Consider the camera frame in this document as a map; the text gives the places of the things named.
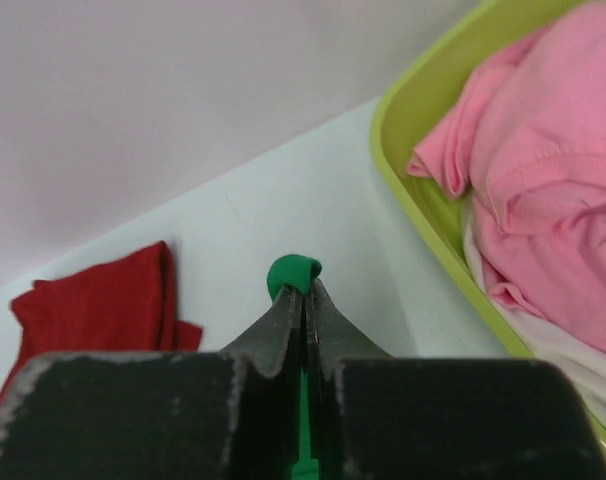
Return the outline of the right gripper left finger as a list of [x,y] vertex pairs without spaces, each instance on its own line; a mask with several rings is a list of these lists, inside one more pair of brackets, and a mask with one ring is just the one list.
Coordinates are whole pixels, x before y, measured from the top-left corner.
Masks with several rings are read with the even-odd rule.
[[222,350],[59,352],[0,407],[0,479],[287,479],[299,457],[302,295]]

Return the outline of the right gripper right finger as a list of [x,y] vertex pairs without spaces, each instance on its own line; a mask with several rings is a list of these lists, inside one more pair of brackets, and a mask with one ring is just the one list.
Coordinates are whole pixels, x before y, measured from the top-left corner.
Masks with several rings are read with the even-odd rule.
[[312,450],[323,479],[606,479],[583,403],[554,365],[395,358],[334,305],[305,302]]

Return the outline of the green t-shirt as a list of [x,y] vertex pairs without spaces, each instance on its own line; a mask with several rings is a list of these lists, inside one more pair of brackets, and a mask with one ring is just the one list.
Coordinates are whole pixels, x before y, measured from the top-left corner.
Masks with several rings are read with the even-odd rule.
[[[269,296],[274,301],[284,286],[292,287],[299,293],[311,292],[314,280],[321,274],[321,263],[308,256],[287,254],[276,259],[270,266],[266,278]],[[299,457],[293,466],[292,479],[314,480],[319,478],[318,461],[311,453],[311,433],[307,375],[301,371],[299,399]]]

